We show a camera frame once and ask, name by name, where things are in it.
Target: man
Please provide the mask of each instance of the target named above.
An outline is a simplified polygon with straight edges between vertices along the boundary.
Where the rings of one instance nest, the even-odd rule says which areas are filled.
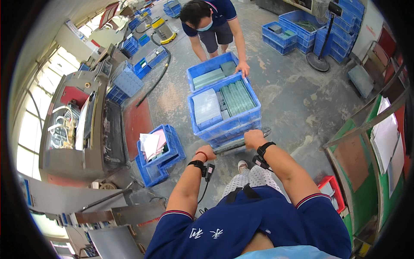
[[[244,139],[246,148],[257,150],[273,169],[291,203],[272,171],[248,169],[240,161],[239,174],[217,206],[194,220],[202,180],[198,166],[216,159],[209,145],[202,146],[174,187],[144,258],[349,258],[351,240],[329,195],[261,130],[245,133]]]
[[[239,58],[235,73],[241,70],[243,78],[249,75],[243,32],[230,0],[189,1],[181,9],[180,19],[184,32],[190,38],[191,47],[201,62],[206,61],[207,56],[200,40],[206,46],[210,58],[213,58],[218,56],[217,43],[221,46],[221,53],[225,53],[234,35]]]

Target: face mask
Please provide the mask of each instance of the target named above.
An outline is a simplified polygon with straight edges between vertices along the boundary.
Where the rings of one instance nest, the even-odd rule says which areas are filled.
[[[198,28],[197,30],[198,31],[206,31],[206,30],[208,30],[208,29],[210,29],[210,27],[213,25],[213,18],[211,19],[211,22],[209,23],[209,25],[207,25],[206,27],[204,27],[204,28]]]

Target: fan base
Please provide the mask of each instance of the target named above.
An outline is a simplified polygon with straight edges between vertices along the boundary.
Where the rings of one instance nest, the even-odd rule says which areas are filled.
[[[313,52],[309,52],[306,55],[306,60],[313,69],[319,72],[326,72],[329,70],[329,63],[322,57],[318,58]]]

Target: yellow vacuum base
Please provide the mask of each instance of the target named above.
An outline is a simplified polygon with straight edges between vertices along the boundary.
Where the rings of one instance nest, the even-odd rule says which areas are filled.
[[[170,41],[172,41],[173,39],[175,39],[175,37],[177,36],[177,33],[176,32],[174,32],[173,33],[173,35],[171,36],[171,37],[169,37],[168,39],[165,39],[165,40],[163,40],[163,41],[160,41],[160,43],[161,44],[167,44],[167,43],[169,43]]]

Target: polka dot pants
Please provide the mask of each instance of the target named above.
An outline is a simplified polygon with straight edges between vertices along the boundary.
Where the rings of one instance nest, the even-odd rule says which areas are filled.
[[[233,177],[226,188],[224,188],[221,198],[223,199],[237,187],[243,188],[248,183],[250,183],[250,187],[268,185],[283,194],[277,183],[272,179],[272,174],[269,170],[263,169],[258,165],[253,166],[252,169],[243,168],[241,173]]]

